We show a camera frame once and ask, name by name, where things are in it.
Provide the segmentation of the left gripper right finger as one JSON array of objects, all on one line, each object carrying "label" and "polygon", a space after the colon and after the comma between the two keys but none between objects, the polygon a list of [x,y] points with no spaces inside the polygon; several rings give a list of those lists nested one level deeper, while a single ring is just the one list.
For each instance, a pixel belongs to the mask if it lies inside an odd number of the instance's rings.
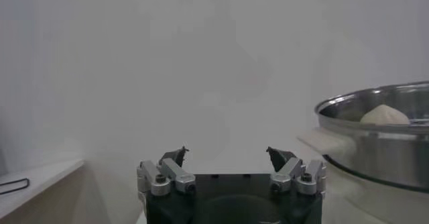
[{"label": "left gripper right finger", "polygon": [[293,188],[300,194],[312,196],[326,194],[326,164],[311,160],[305,165],[292,152],[268,147],[274,172],[269,176],[270,191],[276,194],[289,192]]}]

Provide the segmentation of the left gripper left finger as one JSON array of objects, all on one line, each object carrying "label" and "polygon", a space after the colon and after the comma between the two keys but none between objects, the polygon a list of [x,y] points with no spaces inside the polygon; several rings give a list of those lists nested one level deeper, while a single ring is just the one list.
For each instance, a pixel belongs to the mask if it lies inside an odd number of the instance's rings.
[{"label": "left gripper left finger", "polygon": [[166,196],[175,188],[182,194],[196,191],[196,177],[182,168],[188,149],[181,148],[166,152],[157,164],[144,160],[137,166],[137,190],[139,194],[150,193]]}]

